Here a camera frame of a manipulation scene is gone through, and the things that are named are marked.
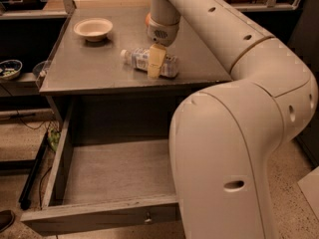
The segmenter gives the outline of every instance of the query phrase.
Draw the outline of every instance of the bowl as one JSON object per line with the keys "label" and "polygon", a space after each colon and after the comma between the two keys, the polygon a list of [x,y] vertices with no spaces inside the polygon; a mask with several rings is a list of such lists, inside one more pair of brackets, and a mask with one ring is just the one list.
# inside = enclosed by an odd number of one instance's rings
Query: bowl
{"label": "bowl", "polygon": [[0,79],[12,80],[20,75],[22,62],[19,60],[6,60],[0,63]]}
{"label": "bowl", "polygon": [[73,30],[89,42],[100,42],[107,38],[112,29],[111,21],[103,18],[91,18],[78,22]]}

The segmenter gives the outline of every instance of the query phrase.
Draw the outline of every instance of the open drawer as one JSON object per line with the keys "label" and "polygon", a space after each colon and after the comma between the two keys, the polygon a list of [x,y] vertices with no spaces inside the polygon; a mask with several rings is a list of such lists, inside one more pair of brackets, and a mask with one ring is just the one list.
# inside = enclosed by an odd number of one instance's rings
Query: open drawer
{"label": "open drawer", "polygon": [[43,236],[180,219],[168,154],[175,95],[74,97],[41,211]]}

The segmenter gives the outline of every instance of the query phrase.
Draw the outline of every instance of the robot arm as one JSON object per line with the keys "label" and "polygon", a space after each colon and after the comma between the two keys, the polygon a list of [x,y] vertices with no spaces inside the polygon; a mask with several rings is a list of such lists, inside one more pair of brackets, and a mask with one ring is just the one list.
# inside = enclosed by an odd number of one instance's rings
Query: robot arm
{"label": "robot arm", "polygon": [[189,96],[171,122],[186,237],[278,238],[266,161],[310,122],[316,80],[283,43],[223,0],[153,0],[149,36],[170,45],[180,16],[234,79]]}

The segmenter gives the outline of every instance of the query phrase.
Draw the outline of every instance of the bottle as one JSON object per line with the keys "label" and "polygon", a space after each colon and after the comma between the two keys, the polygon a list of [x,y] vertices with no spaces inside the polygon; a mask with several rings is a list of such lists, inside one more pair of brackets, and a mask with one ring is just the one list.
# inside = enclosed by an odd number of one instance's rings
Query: bottle
{"label": "bottle", "polygon": [[[133,51],[122,50],[121,57],[125,64],[131,65],[143,71],[148,71],[150,49],[136,48]],[[160,68],[160,75],[174,78],[178,73],[178,57],[166,54],[166,58]]]}

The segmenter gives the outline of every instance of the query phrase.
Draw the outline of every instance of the speckled floor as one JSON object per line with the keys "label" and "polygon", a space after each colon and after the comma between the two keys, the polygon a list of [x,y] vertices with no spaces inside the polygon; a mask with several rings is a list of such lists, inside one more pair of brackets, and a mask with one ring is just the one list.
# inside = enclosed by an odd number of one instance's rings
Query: speckled floor
{"label": "speckled floor", "polygon": [[[34,158],[43,134],[50,120],[53,119],[51,111],[41,111],[40,113],[37,111],[35,116],[23,118],[24,123],[19,119],[1,119],[7,115],[10,115],[10,113],[0,113],[0,160]],[[38,128],[30,129],[27,125]],[[40,209],[40,178],[51,166],[53,158],[54,153],[52,151],[45,153],[45,159],[41,164],[39,174],[30,193],[32,203],[27,211]],[[280,239],[319,238],[319,222],[297,184],[297,181],[311,170],[311,164],[296,141],[284,144],[270,156],[268,162],[269,183]],[[0,233],[0,238],[42,238],[20,222],[21,214],[24,211],[20,208],[19,197],[26,179],[27,174],[0,174],[0,211],[11,209],[16,214],[14,224]],[[43,191],[45,190],[45,180],[43,182],[41,196],[43,196]],[[60,235],[58,238],[181,239],[184,238],[184,235],[181,222],[170,222],[149,226]]]}

